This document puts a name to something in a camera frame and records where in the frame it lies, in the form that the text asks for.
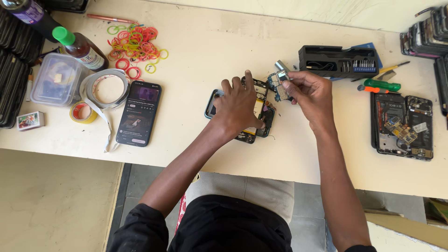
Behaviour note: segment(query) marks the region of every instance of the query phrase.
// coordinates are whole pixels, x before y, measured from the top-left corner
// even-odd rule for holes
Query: hand
[[[314,133],[317,130],[336,129],[332,82],[308,71],[289,72],[288,76],[291,81],[284,81],[282,85],[294,98],[291,103],[300,105]]]
[[[254,115],[257,93],[255,92],[252,74],[249,70],[246,70],[245,76],[246,89],[238,77],[232,78],[233,88],[228,80],[223,80],[221,86],[224,95],[213,102],[213,105],[216,107],[216,114],[211,122],[223,129],[223,133],[228,141],[249,127],[257,129],[265,127],[263,121]]]

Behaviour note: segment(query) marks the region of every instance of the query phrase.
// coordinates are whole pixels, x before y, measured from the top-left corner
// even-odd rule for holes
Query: black shirt
[[[132,209],[114,233],[110,252],[167,251],[168,229],[161,212],[145,204]],[[206,195],[187,207],[169,252],[291,252],[288,224],[276,213],[245,200]],[[354,246],[347,252],[376,252]]]

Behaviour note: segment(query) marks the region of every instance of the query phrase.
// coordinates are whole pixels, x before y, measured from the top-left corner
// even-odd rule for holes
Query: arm
[[[233,88],[228,80],[222,81],[225,95],[214,102],[216,115],[190,146],[158,175],[139,203],[159,210],[166,217],[220,147],[248,127],[263,128],[263,122],[253,113],[257,95],[250,71],[246,71],[246,89],[238,77],[232,83]]]
[[[369,246],[366,216],[345,167],[333,119],[332,82],[310,72],[290,72],[283,86],[310,121],[319,156],[320,190],[325,218],[338,251]]]

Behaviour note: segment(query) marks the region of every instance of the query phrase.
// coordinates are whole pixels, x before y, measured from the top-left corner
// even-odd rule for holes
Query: black sleeve
[[[376,252],[373,246],[355,245],[349,247],[345,252]]]
[[[125,224],[113,234],[109,252],[167,251],[168,228],[162,213],[138,204],[126,216]]]

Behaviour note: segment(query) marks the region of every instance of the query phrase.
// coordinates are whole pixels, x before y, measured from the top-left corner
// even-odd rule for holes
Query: brown liquid bottle
[[[62,26],[53,29],[53,37],[65,48],[65,51],[94,72],[107,69],[109,60],[104,53],[81,33],[71,33]]]

